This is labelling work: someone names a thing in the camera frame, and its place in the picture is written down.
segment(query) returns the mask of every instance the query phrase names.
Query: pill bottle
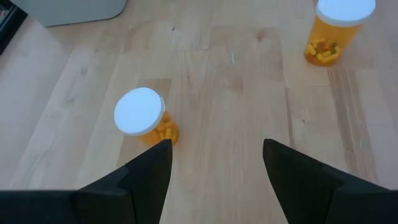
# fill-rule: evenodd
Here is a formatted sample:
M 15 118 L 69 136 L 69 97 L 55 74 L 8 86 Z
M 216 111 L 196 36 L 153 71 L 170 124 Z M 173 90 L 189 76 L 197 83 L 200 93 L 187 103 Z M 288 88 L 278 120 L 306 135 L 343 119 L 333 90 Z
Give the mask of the pill bottle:
M 305 46 L 307 61 L 320 66 L 336 63 L 375 7 L 375 0 L 319 0 Z
M 116 126 L 125 134 L 136 136 L 147 147 L 163 139 L 177 142 L 179 129 L 165 108 L 163 98 L 150 88 L 136 88 L 126 93 L 114 110 Z

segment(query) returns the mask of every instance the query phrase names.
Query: light wood surface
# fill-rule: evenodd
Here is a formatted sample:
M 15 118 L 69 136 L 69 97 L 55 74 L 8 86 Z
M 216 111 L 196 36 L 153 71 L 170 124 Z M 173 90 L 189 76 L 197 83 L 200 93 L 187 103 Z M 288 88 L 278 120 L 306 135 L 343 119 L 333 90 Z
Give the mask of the light wood surface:
M 161 223 L 286 223 L 273 138 L 398 189 L 398 2 L 377 2 L 342 61 L 303 58 L 314 0 L 134 0 L 108 21 L 28 18 L 0 56 L 0 188 L 74 189 L 145 151 L 115 126 L 148 86 L 180 126 Z

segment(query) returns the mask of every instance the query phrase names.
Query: white lid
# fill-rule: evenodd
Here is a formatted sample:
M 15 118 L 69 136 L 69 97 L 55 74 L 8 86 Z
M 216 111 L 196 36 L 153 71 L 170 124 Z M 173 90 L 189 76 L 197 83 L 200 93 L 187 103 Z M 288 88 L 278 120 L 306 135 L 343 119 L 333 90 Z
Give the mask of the white lid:
M 316 14 L 332 26 L 352 27 L 362 24 L 375 7 L 375 0 L 319 0 Z
M 126 93 L 114 109 L 114 122 L 125 134 L 140 136 L 152 131 L 162 119 L 162 97 L 150 88 L 136 88 Z

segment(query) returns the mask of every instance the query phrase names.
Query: wooden tabletop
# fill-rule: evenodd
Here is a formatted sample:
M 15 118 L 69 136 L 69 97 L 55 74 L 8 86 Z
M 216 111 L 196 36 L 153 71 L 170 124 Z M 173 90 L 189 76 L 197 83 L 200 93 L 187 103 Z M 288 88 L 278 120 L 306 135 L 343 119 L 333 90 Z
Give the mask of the wooden tabletop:
M 314 6 L 130 0 L 107 21 L 28 18 L 0 56 L 0 188 L 80 188 L 144 152 L 113 111 L 148 86 L 181 133 L 161 223 L 286 223 L 264 138 L 398 189 L 398 2 L 378 1 L 330 68 L 303 58 Z

